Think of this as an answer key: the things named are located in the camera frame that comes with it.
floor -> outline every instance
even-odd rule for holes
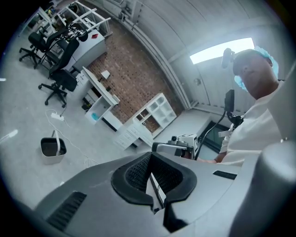
[[[53,131],[45,113],[54,109],[60,114],[63,108],[55,96],[48,106],[44,105],[50,91],[39,90],[38,85],[52,83],[47,79],[48,70],[43,66],[34,70],[30,58],[19,62],[20,55],[24,54],[19,53],[19,48],[30,46],[27,34],[12,40],[1,62],[0,78],[6,78],[6,81],[0,81],[0,139],[15,129],[18,133],[0,142],[0,163],[13,197],[34,208],[61,182],[82,171],[85,157],[64,139],[67,154],[63,160],[54,165],[42,163],[40,140],[50,137]],[[71,93],[67,95],[67,103],[64,117],[71,128],[65,122],[51,118],[52,111],[47,114],[57,129],[89,158],[104,163],[136,153],[132,147],[125,151],[116,147],[112,142],[115,132],[103,121],[95,126],[90,124],[84,117],[82,102]]]

hand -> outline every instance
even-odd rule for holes
[[[197,158],[197,161],[200,161],[200,162],[206,162],[206,163],[212,163],[212,164],[216,164],[217,163],[217,161],[215,161],[215,160],[203,160],[203,159],[201,159],[201,158]]]

ceiling light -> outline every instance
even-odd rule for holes
[[[226,48],[230,48],[235,53],[239,53],[243,50],[254,49],[254,43],[252,38],[237,39],[226,43],[218,44],[213,47],[207,48],[196,54],[190,56],[193,64],[210,60],[212,58],[222,57]]]

black office chair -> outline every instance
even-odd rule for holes
[[[66,50],[64,51],[62,57],[60,58],[59,62],[49,70],[49,78],[55,80],[55,83],[53,83],[51,86],[43,83],[38,86],[39,89],[41,89],[42,87],[46,87],[53,91],[45,101],[45,105],[48,105],[48,100],[54,94],[57,94],[64,103],[62,107],[65,108],[67,103],[63,97],[67,96],[67,92],[61,90],[60,86],[62,86],[63,89],[67,89],[68,91],[74,91],[77,86],[77,80],[76,77],[72,75],[72,73],[74,71],[80,73],[80,71],[74,66],[72,66],[73,70],[71,72],[64,70],[62,68],[67,66],[72,54],[75,52],[78,46],[79,42],[77,41],[77,39],[71,40]]]
[[[44,37],[46,37],[46,35],[44,35],[43,32],[39,31],[38,34],[36,32],[31,33],[29,35],[28,39],[29,39],[30,43],[32,44],[30,48],[33,48],[33,49],[28,50],[28,49],[20,48],[20,50],[19,50],[20,53],[22,51],[25,51],[25,52],[27,52],[27,54],[20,57],[19,61],[21,62],[23,60],[23,58],[30,56],[30,57],[32,57],[32,59],[35,63],[35,65],[34,65],[34,69],[35,69],[41,61],[41,58],[37,55],[38,50],[40,50],[43,53],[49,51],[50,46],[55,41],[55,39],[58,38],[60,35],[62,35],[66,31],[67,31],[67,29],[63,28],[63,29],[51,34],[47,38],[46,41],[44,40]]]

white trash bin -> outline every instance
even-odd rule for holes
[[[51,137],[41,139],[42,161],[46,165],[52,165],[61,162],[67,149],[64,141],[59,138],[57,130],[52,132]]]

